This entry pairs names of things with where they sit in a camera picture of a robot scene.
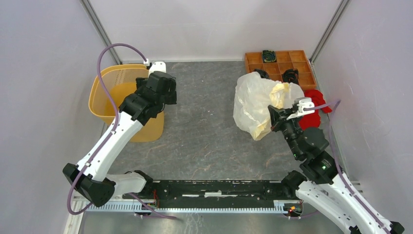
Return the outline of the cream translucent plastic trash bag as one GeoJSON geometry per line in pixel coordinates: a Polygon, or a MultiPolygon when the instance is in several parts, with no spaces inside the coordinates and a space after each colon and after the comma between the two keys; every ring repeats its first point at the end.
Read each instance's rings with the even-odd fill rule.
{"type": "Polygon", "coordinates": [[[265,79],[258,72],[251,72],[237,80],[233,119],[239,129],[258,141],[271,132],[269,105],[289,109],[295,99],[303,97],[297,84],[265,79]]]}

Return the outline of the yellow mesh trash bin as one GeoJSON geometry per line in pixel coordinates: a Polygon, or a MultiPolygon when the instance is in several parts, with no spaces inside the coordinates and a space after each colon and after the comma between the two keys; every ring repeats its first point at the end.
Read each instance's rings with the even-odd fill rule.
{"type": "MultiPolygon", "coordinates": [[[[89,97],[89,109],[92,114],[111,124],[115,118],[115,111],[102,84],[109,91],[116,107],[119,107],[124,98],[132,94],[136,88],[137,78],[147,78],[148,69],[142,64],[124,64],[105,68],[101,71],[103,81],[94,79],[89,97]]],[[[131,139],[132,143],[152,142],[158,140],[164,130],[164,112],[150,119],[142,129],[131,139]]]]}

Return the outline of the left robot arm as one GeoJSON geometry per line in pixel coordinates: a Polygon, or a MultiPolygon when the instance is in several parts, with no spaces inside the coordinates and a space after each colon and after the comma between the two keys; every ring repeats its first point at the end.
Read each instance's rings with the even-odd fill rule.
{"type": "Polygon", "coordinates": [[[96,145],[77,164],[64,166],[62,172],[71,185],[67,205],[70,206],[74,192],[96,207],[127,193],[136,193],[143,199],[150,197],[153,185],[142,174],[110,175],[108,171],[130,139],[156,118],[165,105],[176,102],[175,77],[162,71],[149,73],[144,83],[125,97],[110,128],[96,145]]]}

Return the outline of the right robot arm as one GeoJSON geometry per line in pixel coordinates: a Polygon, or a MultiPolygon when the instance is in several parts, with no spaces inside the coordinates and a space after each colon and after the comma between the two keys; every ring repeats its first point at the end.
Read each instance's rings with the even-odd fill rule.
{"type": "Polygon", "coordinates": [[[345,234],[402,234],[405,228],[379,214],[350,182],[331,155],[323,130],[302,130],[294,109],[268,106],[271,130],[281,132],[293,153],[301,161],[301,172],[291,171],[282,180],[281,192],[288,199],[310,204],[329,218],[345,234]]]}

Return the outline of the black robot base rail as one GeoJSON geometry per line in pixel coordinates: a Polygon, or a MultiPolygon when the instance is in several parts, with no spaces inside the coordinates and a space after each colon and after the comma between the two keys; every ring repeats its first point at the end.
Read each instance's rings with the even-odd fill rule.
{"type": "Polygon", "coordinates": [[[272,208],[274,201],[298,201],[279,180],[155,180],[148,179],[141,200],[157,208],[272,208]]]}

